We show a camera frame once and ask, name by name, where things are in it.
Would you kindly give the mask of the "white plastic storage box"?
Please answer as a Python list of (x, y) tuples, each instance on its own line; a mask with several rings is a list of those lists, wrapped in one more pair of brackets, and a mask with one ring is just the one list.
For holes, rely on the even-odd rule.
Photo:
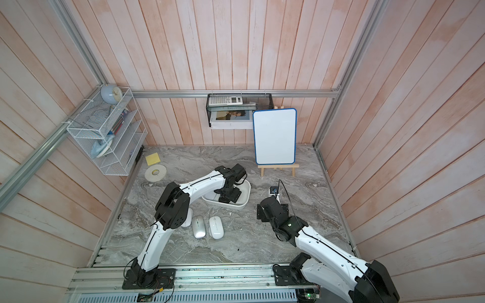
[(248, 180), (245, 180), (241, 185), (236, 185), (241, 192), (239, 198), (236, 202), (222, 203), (219, 201), (220, 195), (214, 192), (208, 193), (202, 196), (202, 200), (208, 204), (215, 207), (228, 208), (231, 210), (241, 210), (243, 209), (249, 201), (251, 184)]

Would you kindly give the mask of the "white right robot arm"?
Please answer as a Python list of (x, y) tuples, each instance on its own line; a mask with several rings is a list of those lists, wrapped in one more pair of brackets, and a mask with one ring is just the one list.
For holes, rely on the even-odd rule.
[(295, 281), (305, 279), (346, 302), (399, 302), (400, 295), (387, 268), (349, 254), (321, 236), (307, 222), (291, 216), (275, 196), (258, 204), (257, 219), (270, 223), (277, 238), (302, 253), (290, 263)]

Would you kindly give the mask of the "white computer mouse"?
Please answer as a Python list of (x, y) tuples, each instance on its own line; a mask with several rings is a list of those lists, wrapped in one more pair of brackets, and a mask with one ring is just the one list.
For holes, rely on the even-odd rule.
[(220, 240), (224, 236), (224, 227), (219, 216), (213, 216), (209, 219), (210, 235), (215, 240)]

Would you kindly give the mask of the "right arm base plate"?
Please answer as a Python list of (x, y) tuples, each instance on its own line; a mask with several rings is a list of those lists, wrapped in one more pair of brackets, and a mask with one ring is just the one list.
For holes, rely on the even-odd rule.
[(276, 286), (305, 285), (308, 283), (301, 270), (292, 265), (275, 264), (272, 270)]

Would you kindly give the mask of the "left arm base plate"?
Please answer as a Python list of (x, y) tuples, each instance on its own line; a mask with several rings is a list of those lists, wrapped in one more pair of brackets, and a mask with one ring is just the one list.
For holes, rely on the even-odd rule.
[(175, 274), (175, 268), (156, 268), (148, 272), (129, 269), (125, 276), (122, 289), (173, 289)]

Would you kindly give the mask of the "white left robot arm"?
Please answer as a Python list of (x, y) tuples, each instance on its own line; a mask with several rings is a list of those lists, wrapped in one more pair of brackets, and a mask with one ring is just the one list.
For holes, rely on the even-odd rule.
[(223, 165), (209, 174), (185, 184), (169, 183), (155, 206), (155, 222), (140, 255), (131, 264), (135, 276), (155, 273), (159, 260), (172, 233), (188, 218), (190, 205), (202, 196), (215, 193), (221, 203), (235, 203), (241, 196), (241, 185), (247, 177), (245, 168), (236, 164)]

